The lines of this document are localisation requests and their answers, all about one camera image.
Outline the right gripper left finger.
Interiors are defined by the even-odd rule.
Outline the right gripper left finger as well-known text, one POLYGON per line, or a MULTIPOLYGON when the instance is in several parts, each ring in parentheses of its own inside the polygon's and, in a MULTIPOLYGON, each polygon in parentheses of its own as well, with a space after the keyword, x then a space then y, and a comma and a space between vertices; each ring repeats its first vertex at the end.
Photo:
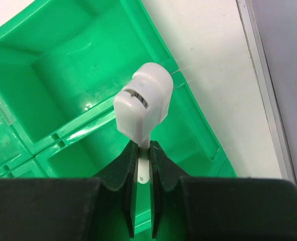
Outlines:
POLYGON ((130 240, 138 146, 89 178, 0 178, 0 240, 130 240))

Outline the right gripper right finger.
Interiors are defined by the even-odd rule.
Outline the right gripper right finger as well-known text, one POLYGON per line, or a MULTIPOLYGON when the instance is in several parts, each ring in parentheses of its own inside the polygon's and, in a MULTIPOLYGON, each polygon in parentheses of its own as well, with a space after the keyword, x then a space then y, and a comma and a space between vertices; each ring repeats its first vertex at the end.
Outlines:
POLYGON ((194 177, 151 142, 156 240, 297 240, 297 187, 282 179, 194 177))

